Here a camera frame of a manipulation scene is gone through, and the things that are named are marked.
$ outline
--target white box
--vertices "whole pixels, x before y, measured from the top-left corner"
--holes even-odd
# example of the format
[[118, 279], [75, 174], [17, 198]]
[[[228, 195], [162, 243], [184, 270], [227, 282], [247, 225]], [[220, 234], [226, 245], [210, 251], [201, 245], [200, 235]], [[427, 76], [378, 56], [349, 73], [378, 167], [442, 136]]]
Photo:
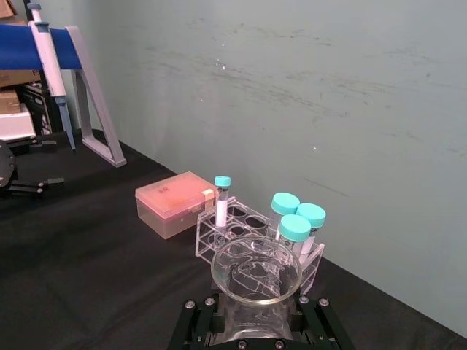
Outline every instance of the white box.
[[21, 113], [0, 114], [0, 140], [8, 141], [35, 136], [31, 113], [21, 104]]

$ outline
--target cardboard box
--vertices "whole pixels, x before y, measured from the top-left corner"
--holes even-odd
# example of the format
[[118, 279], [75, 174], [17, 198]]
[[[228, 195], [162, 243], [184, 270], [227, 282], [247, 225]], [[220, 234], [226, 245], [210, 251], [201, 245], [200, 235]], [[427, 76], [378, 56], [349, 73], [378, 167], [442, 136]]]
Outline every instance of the cardboard box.
[[39, 71], [0, 71], [0, 88], [37, 82], [41, 79]]
[[25, 26], [26, 22], [24, 20], [18, 20], [16, 17], [5, 17], [5, 18], [0, 18], [0, 24], [11, 24], [13, 26]]
[[16, 91], [0, 91], [0, 114], [14, 114], [20, 112], [20, 102]]
[[16, 16], [16, 9], [10, 0], [0, 0], [0, 18]]

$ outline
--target test tube rack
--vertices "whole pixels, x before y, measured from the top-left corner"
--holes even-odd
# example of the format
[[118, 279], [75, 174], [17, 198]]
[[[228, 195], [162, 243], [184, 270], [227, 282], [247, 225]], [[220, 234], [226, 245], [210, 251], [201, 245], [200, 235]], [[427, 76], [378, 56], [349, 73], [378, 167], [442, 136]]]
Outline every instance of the test tube rack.
[[[267, 217], [245, 206], [235, 197], [230, 197], [228, 199], [227, 226], [222, 232], [215, 227], [215, 207], [198, 215], [195, 255], [210, 264], [216, 249], [215, 237], [222, 235], [225, 241], [231, 241], [245, 236], [265, 236], [268, 223]], [[302, 293], [307, 293], [313, 286], [324, 246], [324, 244], [313, 244], [311, 252], [301, 264], [303, 271]]]

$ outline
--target black tablecloth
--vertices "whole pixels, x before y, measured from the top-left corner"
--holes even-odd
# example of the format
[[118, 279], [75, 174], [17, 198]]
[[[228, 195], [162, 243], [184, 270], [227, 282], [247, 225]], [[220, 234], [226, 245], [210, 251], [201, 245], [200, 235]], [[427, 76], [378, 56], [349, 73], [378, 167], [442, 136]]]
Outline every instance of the black tablecloth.
[[[43, 200], [0, 201], [0, 349], [164, 349], [188, 298], [210, 292], [195, 230], [164, 241], [136, 214], [134, 190], [173, 173], [129, 147], [113, 168], [63, 135], [18, 158], [24, 180], [63, 176]], [[467, 340], [322, 260], [327, 296], [357, 349], [467, 349]]]

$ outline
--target black equipment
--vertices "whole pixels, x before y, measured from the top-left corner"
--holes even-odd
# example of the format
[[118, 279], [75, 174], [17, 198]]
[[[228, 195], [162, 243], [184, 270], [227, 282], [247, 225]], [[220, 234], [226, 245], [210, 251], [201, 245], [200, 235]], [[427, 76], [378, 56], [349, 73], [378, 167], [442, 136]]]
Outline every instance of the black equipment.
[[224, 332], [224, 316], [218, 308], [222, 296], [213, 294], [201, 304], [186, 301], [168, 350], [355, 350], [329, 300], [313, 301], [298, 293], [288, 315], [294, 340], [236, 339], [210, 345], [216, 333]]
[[12, 141], [0, 140], [0, 197], [9, 195], [32, 195], [42, 197], [50, 186], [63, 184], [63, 178], [40, 182], [18, 180], [16, 157], [28, 152], [53, 152], [54, 141], [38, 141], [34, 136]]

